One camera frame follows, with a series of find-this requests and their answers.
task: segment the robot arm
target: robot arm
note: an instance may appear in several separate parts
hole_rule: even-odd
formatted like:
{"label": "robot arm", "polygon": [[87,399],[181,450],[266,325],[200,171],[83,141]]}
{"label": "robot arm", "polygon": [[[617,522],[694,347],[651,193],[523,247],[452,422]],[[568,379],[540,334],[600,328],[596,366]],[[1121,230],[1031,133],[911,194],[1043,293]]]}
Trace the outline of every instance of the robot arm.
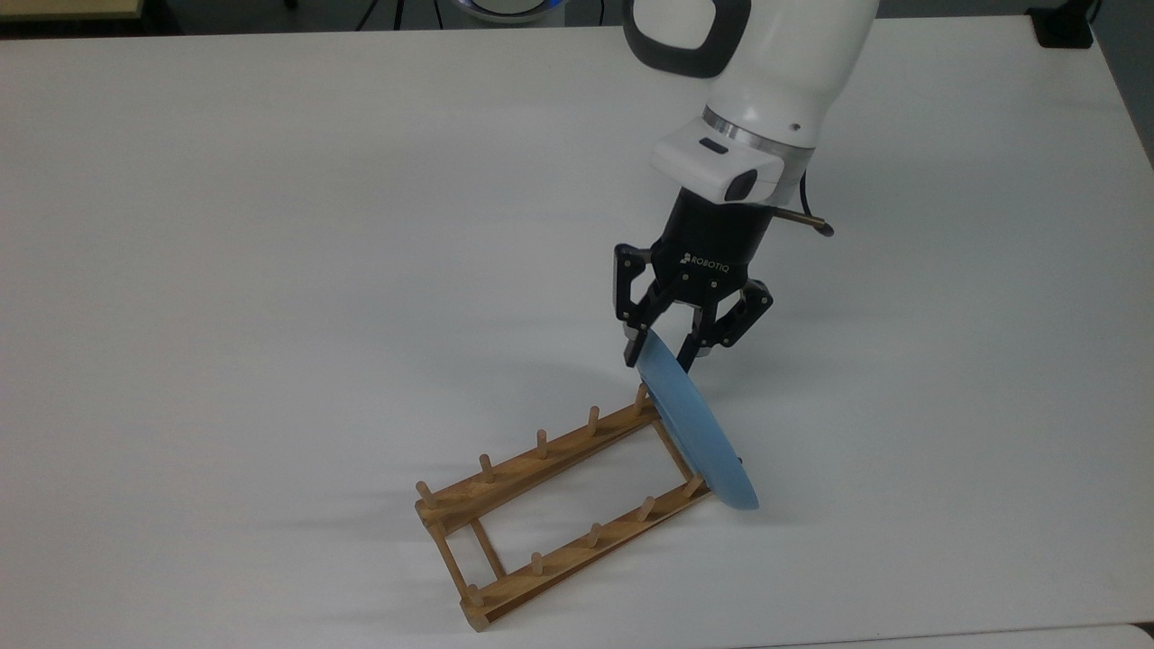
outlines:
{"label": "robot arm", "polygon": [[[878,0],[625,0],[630,49],[650,67],[715,77],[700,117],[664,137],[652,163],[681,194],[650,248],[615,249],[616,315],[632,365],[653,321],[674,301],[695,308],[677,359],[732,346],[769,306],[747,268],[770,219],[787,203],[845,87]],[[655,279],[631,303],[646,264]],[[735,291],[737,304],[718,318]]]}

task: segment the table surface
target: table surface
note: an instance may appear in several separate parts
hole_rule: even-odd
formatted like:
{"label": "table surface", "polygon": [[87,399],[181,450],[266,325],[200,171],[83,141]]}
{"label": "table surface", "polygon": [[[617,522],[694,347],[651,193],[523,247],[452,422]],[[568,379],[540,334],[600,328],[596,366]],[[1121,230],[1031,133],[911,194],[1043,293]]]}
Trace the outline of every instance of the table surface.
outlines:
{"label": "table surface", "polygon": [[822,644],[822,649],[1151,649],[1152,647],[1154,639],[1131,625],[859,640]]}
{"label": "table surface", "polygon": [[[612,247],[660,232],[649,151],[706,85],[609,28],[0,42],[2,644],[1154,619],[1154,173],[1096,46],[1029,29],[875,24],[810,166],[838,234],[775,222],[777,304],[694,370],[762,509],[482,634],[413,484],[632,398]],[[486,520],[520,565],[676,478],[647,434]]]}

